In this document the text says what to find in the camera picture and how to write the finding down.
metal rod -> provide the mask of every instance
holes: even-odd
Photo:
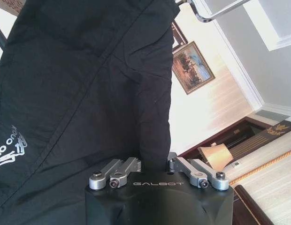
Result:
[[[6,42],[7,42],[7,39],[0,30],[0,47],[2,50],[4,49]]]
[[[227,12],[230,12],[231,10],[236,9],[237,7],[245,4],[246,2],[248,2],[250,0],[237,0],[229,5],[227,5],[226,7],[224,7],[223,9],[221,9],[220,11],[208,16],[208,17],[204,17],[201,16],[197,10],[197,3],[196,0],[175,0],[175,3],[180,6],[184,3],[189,3],[194,14],[196,15],[196,17],[198,18],[198,20],[200,20],[203,23],[207,23],[210,22],[214,19],[216,19],[217,17],[226,14]]]

printed logo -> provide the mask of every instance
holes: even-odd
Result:
[[[25,138],[20,132],[17,131],[17,128],[14,126],[11,128],[12,134],[6,140],[6,144],[0,146],[0,166],[15,162],[17,156],[24,155],[24,149],[28,146]],[[15,143],[15,150],[6,154],[7,146],[12,145],[13,143]]]

black screw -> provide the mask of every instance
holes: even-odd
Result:
[[[109,182],[109,185],[110,185],[111,188],[117,188],[118,185],[119,185],[119,182],[118,182],[118,180],[111,180]]]
[[[207,182],[207,180],[202,180],[202,181],[200,182],[200,186],[201,186],[201,188],[207,188],[207,187],[208,187],[208,182]]]
[[[226,177],[226,174],[224,172],[216,172],[216,178],[219,180],[224,180]]]

black jacket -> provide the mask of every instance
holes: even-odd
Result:
[[[84,224],[112,158],[164,170],[173,0],[28,0],[0,61],[0,225]]]

painting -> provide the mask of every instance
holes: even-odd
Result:
[[[173,71],[186,94],[190,94],[215,79],[194,42],[174,54]]]
[[[187,39],[180,30],[178,24],[173,21],[172,22],[172,30],[173,30],[173,36],[174,36],[174,43],[173,43],[173,52],[180,48],[181,46],[187,44]]]

